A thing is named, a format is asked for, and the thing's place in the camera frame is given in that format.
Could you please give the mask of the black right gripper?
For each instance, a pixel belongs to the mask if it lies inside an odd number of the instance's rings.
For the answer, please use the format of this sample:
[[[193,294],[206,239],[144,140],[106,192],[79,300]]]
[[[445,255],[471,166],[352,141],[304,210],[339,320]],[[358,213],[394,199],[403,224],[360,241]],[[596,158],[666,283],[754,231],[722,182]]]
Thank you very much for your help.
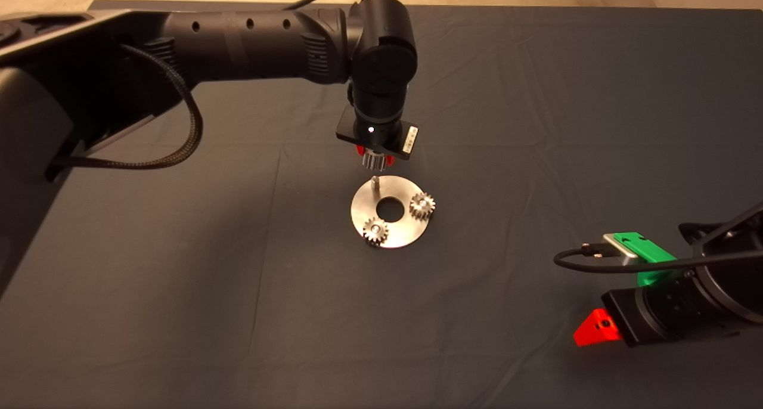
[[[624,341],[627,347],[698,342],[699,281],[668,277],[652,285],[608,290],[573,333],[578,347]]]

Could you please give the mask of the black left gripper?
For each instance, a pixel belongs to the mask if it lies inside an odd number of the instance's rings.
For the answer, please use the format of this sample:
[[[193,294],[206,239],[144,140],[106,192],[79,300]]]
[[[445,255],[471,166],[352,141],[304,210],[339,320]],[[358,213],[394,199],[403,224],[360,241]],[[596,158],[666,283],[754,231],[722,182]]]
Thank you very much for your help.
[[[357,116],[354,108],[347,107],[336,127],[336,138],[354,144],[359,156],[370,150],[384,154],[385,164],[393,165],[395,158],[407,161],[411,157],[419,131],[419,126],[402,119],[370,123]]]

